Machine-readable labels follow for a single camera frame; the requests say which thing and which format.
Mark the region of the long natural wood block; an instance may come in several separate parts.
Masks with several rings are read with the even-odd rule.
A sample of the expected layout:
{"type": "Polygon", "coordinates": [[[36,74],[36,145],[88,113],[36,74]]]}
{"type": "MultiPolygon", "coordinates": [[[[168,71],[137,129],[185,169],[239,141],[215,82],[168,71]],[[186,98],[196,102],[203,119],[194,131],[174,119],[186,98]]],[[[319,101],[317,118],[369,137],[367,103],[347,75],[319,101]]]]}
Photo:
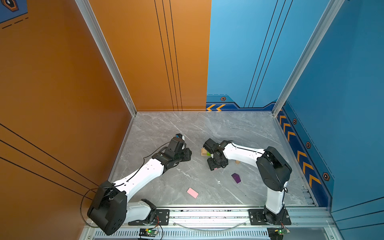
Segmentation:
{"type": "Polygon", "coordinates": [[[201,149],[201,156],[207,156],[207,150],[204,148],[201,149]]]}

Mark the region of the pink block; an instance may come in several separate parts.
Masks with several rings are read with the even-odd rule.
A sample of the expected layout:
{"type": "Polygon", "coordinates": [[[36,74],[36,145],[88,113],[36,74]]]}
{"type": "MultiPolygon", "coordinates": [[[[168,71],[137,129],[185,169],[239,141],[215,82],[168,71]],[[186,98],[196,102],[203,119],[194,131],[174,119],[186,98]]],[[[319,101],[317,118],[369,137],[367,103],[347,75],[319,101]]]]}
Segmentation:
{"type": "Polygon", "coordinates": [[[189,188],[187,190],[187,193],[192,196],[194,199],[196,199],[199,196],[199,193],[193,190],[192,188],[189,188]]]}

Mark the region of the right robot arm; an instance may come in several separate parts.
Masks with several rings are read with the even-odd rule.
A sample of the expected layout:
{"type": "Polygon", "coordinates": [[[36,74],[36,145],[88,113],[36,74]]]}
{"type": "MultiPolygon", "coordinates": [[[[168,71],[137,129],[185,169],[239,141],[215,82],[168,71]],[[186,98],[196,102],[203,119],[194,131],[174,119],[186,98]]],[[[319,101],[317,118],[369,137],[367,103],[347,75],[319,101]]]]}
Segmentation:
{"type": "Polygon", "coordinates": [[[219,144],[208,139],[203,148],[211,156],[207,162],[212,171],[225,168],[229,164],[229,160],[239,161],[258,168],[263,183],[268,188],[266,211],[274,215],[282,211],[292,168],[274,147],[253,149],[237,145],[231,141],[222,141],[219,144]]]}

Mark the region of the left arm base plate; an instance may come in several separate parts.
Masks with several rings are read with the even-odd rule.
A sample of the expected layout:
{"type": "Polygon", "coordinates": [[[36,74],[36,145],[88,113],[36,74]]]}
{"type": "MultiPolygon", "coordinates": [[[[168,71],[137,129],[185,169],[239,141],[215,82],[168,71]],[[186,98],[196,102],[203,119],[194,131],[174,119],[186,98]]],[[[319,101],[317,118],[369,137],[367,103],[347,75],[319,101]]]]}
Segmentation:
{"type": "Polygon", "coordinates": [[[154,219],[151,221],[147,220],[136,220],[133,222],[129,222],[129,226],[155,226],[156,224],[160,224],[161,226],[167,226],[170,220],[170,210],[169,209],[156,209],[154,214],[154,219]]]}

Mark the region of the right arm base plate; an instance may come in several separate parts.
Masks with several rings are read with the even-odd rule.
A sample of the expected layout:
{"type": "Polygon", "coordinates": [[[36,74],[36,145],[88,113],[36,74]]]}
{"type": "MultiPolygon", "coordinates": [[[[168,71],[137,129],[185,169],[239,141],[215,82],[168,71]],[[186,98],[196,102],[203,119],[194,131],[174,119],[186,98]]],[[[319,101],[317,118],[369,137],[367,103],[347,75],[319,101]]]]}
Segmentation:
{"type": "Polygon", "coordinates": [[[249,209],[248,214],[252,226],[290,226],[292,224],[291,218],[286,208],[282,208],[278,214],[274,214],[268,209],[249,209]]]}

